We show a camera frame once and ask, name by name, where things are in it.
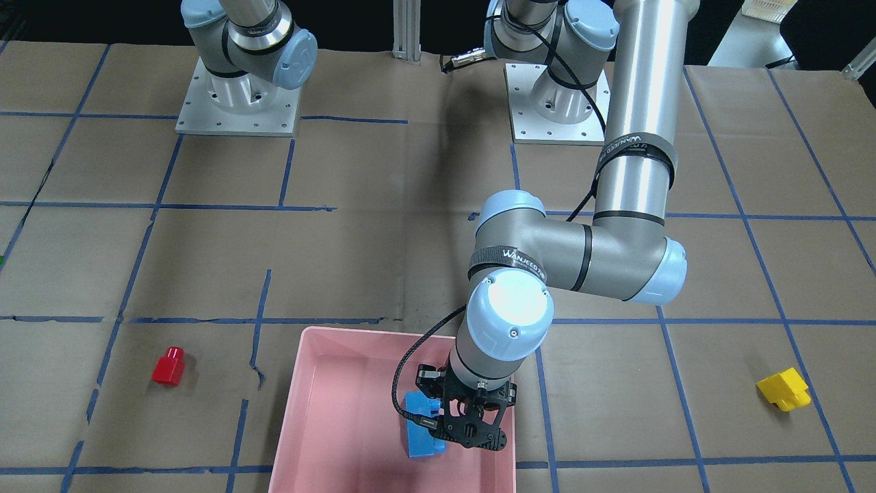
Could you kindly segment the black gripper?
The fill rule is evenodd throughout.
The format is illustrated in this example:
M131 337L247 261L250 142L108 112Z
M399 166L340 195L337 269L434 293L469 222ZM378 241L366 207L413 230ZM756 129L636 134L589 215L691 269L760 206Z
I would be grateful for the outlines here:
M464 447L501 451L508 443L500 427L504 413L516 405L517 386L507 381L495 390L470 389L450 368L420 364L415 383L428 399L440 402L441 414L416 412L414 424L435 439Z

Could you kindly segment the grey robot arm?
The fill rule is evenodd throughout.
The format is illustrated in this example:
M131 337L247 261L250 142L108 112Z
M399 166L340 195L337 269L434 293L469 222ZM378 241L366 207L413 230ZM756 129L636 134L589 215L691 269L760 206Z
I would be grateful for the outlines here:
M179 9L210 74L254 75L294 90L315 68L317 40L282 1L183 1Z
M688 24L697 1L492 1L485 58L543 63L561 90L589 93L615 56L607 110L595 117L604 143L593 181L589 225L549 219L538 197L502 190L482 206L468 268L469 299L454 347L441 367L420 365L415 384L440 411L398 403L403 357L391 402L436 440L502 450L501 421L516 403L514 372L545 340L554 317L550 288L645 305L666 305L687 275L681 243L665 235L675 184L677 100Z

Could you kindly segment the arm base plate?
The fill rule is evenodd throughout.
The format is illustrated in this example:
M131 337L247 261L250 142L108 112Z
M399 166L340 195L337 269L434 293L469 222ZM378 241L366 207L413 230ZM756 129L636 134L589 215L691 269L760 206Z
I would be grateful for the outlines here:
M175 131L185 135L294 137L301 89L257 76L223 78L197 60Z
M538 64L504 67L513 142L603 146L593 105L579 91L557 84Z

